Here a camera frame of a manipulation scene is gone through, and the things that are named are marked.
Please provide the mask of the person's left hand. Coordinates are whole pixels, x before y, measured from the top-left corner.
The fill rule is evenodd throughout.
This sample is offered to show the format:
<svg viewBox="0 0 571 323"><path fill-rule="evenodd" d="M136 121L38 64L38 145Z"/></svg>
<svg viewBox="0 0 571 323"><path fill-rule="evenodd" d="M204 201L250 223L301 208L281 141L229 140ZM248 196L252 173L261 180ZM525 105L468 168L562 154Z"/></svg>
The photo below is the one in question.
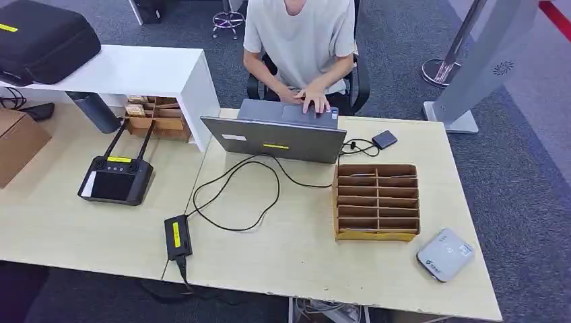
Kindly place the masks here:
<svg viewBox="0 0 571 323"><path fill-rule="evenodd" d="M310 83L305 89L297 93L295 99L303 101L302 112L307 114L310 105L316 113L330 112L331 106L325 95L325 87L317 81Z"/></svg>

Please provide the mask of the person's right hand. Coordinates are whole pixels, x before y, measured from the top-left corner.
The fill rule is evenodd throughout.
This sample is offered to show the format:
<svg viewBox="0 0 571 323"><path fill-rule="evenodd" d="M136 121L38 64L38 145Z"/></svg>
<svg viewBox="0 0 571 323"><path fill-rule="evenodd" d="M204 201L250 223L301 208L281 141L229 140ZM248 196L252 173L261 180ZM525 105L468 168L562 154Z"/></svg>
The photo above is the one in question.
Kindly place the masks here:
<svg viewBox="0 0 571 323"><path fill-rule="evenodd" d="M302 104L304 102L303 93L295 92L289 88L279 89L276 94L280 102L287 104Z"/></svg>

